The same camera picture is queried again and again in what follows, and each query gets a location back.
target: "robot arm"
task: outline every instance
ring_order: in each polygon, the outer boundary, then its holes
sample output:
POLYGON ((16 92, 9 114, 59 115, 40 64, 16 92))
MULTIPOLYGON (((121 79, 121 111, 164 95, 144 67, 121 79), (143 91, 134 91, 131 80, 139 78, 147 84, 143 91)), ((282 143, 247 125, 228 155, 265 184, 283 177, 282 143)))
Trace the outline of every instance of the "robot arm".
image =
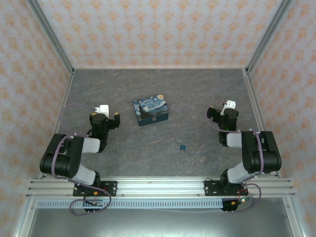
MULTIPOLYGON (((56 133, 52 137, 45 154, 40 161, 42 173, 51 174, 52 160, 56 148, 65 134, 56 133)), ((96 172, 87 169, 80 164, 82 153, 97 153, 100 148, 100 140, 96 138, 73 137, 66 139, 57 156, 55 173, 59 176, 71 178, 79 183, 92 185, 96 172)))
MULTIPOLYGON (((217 110, 209 107, 207 118, 213 118, 220 128, 219 142, 225 147, 241 148, 242 162, 233 168, 227 169, 221 175, 220 181, 211 183, 214 195, 205 191, 207 196, 224 195, 234 196, 236 192, 242 189, 240 184, 259 175, 261 160, 259 154, 259 144, 253 131, 236 131, 238 111, 235 110, 235 102, 227 101, 223 103, 223 109, 217 110)), ((278 171, 281 168, 281 157, 273 133, 270 131, 261 131, 258 133, 260 145, 263 151, 263 173, 278 171)))
MULTIPOLYGON (((109 119, 109 107, 101 105, 96 112, 90 114, 89 120, 92 133, 89 137, 67 138, 57 155, 55 174, 64 176, 82 184, 99 187, 101 184, 98 172, 87 169, 80 164, 81 154, 103 152, 107 144, 110 129, 119 127, 119 113, 115 113, 114 119, 109 119)), ((41 161, 40 170, 42 173, 51 174, 52 161, 58 144, 66 134, 56 133, 53 135, 41 161)))
MULTIPOLYGON (((281 169, 282 161, 273 133, 262 131, 258 133, 264 157, 264 173, 281 169)), ((228 133, 227 146, 242 149, 242 162, 227 172, 229 183, 244 183, 260 171, 260 155, 257 139, 252 131, 228 133)))

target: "cable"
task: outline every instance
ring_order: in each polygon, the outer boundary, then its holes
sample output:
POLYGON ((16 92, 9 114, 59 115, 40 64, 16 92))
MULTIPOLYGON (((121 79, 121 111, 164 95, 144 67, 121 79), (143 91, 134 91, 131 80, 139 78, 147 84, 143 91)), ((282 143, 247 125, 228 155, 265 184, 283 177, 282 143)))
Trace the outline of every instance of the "cable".
POLYGON ((215 212, 215 211, 222 211, 218 209, 214 209, 211 211, 180 211, 180 210, 167 210, 167 209, 146 209, 146 208, 141 208, 139 210, 152 210, 152 211, 170 211, 170 212, 189 212, 189 213, 207 213, 207 212, 215 212))
POLYGON ((59 117, 58 117, 58 120, 60 121, 60 126, 69 134, 75 134, 75 132, 72 132, 70 130, 68 130, 68 128, 64 125, 64 122, 62 121, 62 117, 63 117, 63 113, 66 109, 70 108, 70 107, 73 107, 73 106, 79 106, 79 107, 84 107, 84 108, 88 108, 88 109, 93 109, 95 110, 95 107, 92 107, 92 106, 88 106, 88 105, 83 105, 83 104, 79 104, 79 103, 72 103, 72 104, 69 104, 67 106, 65 106, 60 114, 59 114, 59 117))
MULTIPOLYGON (((222 129, 219 129, 217 127, 215 127, 209 120, 209 118, 207 117, 207 110, 206 110, 206 119, 209 123, 209 125, 211 125, 212 128, 220 131, 220 132, 226 132, 226 133, 238 133, 239 131, 227 131, 227 130, 222 130, 222 129)), ((259 155, 260 155, 260 170, 259 170, 259 173, 258 174, 254 174, 253 177, 255 177, 256 175, 260 175, 262 174, 263 172, 263 169, 264 169, 264 160, 263 160, 263 152, 262 152, 262 146, 261 146, 261 142, 260 142, 260 137, 258 135, 258 133, 255 131, 255 130, 251 130, 254 134, 255 134, 255 137, 257 138, 257 143, 258 143, 258 148, 259 148, 259 155)))
POLYGON ((234 211, 234 212, 249 211, 249 210, 253 209, 255 206, 257 206, 257 205, 259 204, 259 202, 260 202, 260 200, 261 200, 261 188, 259 187, 259 185, 254 184, 254 183, 251 183, 251 184, 244 184, 243 186, 251 186, 251 185, 256 186, 256 187, 258 188, 258 190, 259 190, 259 197, 258 197, 258 200, 257 200, 254 204, 252 204, 250 207, 247 207, 247 208, 242 209, 242 210, 236 210, 236 211, 234 211))
POLYGON ((206 179, 204 180, 204 182, 205 182, 207 179, 209 179, 209 180, 211 180, 212 182, 214 182, 214 180, 212 180, 211 178, 206 178, 206 179))
MULTIPOLYGON (((69 179, 69 178, 66 178, 66 177, 58 177, 58 176, 56 175, 56 173, 55 173, 55 165, 56 165, 56 160, 57 160, 57 156, 58 156, 59 150, 60 150, 62 144, 64 143, 64 141, 65 141, 66 139, 70 138, 70 137, 71 137, 70 135, 66 135, 66 136, 64 136, 64 137, 60 140, 60 142, 58 143, 58 146, 57 146, 57 148, 56 148, 55 154, 54 154, 54 156, 53 156, 53 161, 52 161, 52 165, 51 165, 51 174, 52 174, 52 176, 53 176, 55 179, 67 180, 67 181, 70 181, 70 182, 72 182, 72 183, 74 183, 74 184, 79 184, 79 185, 81 185, 81 186, 84 186, 84 187, 87 187, 87 188, 90 188, 90 189, 95 189, 95 190, 104 192, 104 193, 109 197, 109 199, 110 199, 109 202, 108 202, 108 204, 107 204, 105 207, 103 207, 103 208, 101 208, 101 209, 99 209, 99 210, 97 210, 97 211, 95 211, 95 210, 93 211, 94 214, 95 214, 95 213, 98 213, 98 212, 101 212, 101 211, 105 210, 105 209, 111 204, 111 201, 112 201, 112 197, 111 197, 111 195, 110 195, 107 191, 105 191, 104 189, 101 189, 101 188, 97 188, 97 187, 91 186, 91 185, 79 183, 79 182, 77 182, 77 181, 75 181, 75 180, 73 180, 73 179, 69 179)), ((74 216, 89 215, 90 212, 85 212, 85 213, 80 213, 80 214, 77 214, 77 213, 74 213, 74 212, 73 212, 73 209, 72 209, 71 207, 72 207, 72 205, 73 205, 75 202, 77 202, 77 201, 93 201, 93 199, 76 199, 76 200, 73 200, 73 201, 70 203, 70 205, 69 205, 69 211, 70 211, 70 213, 71 213, 72 215, 74 215, 74 216)))
POLYGON ((92 131, 92 129, 90 129, 89 131, 87 131, 87 137, 90 135, 90 132, 92 131))

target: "white cable holder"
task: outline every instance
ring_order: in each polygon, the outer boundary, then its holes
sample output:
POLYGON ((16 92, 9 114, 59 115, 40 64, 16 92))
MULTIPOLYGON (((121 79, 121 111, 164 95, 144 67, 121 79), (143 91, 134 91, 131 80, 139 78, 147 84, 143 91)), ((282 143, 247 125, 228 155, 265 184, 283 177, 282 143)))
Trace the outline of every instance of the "white cable holder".
POLYGON ((232 101, 232 100, 225 101, 224 107, 223 107, 220 115, 224 115, 225 109, 233 109, 234 110, 235 107, 236 107, 236 102, 235 101, 232 101))
POLYGON ((95 108, 95 112, 98 114, 104 114, 106 117, 109 118, 109 105, 100 105, 100 107, 95 108))

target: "stone-textured floor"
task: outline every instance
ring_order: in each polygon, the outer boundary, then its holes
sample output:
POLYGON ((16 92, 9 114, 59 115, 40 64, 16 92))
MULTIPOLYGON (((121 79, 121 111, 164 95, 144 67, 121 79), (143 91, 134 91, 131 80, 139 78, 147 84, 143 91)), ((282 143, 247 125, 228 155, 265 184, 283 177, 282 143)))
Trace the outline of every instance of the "stone-textured floor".
MULTIPOLYGON (((241 162, 241 151, 223 147, 205 118, 208 106, 222 108, 223 100, 236 101, 238 129, 257 129, 237 69, 77 70, 67 105, 108 104, 110 118, 120 112, 121 125, 109 132, 104 152, 82 155, 81 163, 101 176, 214 176, 241 162), (158 94, 165 97, 169 119, 139 127, 132 102, 158 94), (186 145, 185 154, 179 141, 186 145)), ((71 130, 86 133, 91 112, 74 107, 63 121, 71 130)))

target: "starry night tin box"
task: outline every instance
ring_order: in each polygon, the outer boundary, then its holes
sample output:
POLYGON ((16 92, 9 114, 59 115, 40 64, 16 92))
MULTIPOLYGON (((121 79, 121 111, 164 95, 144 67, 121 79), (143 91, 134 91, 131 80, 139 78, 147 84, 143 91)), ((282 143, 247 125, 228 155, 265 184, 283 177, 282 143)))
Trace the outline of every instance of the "starry night tin box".
POLYGON ((163 95, 135 100, 133 105, 139 126, 168 119, 169 109, 163 95))

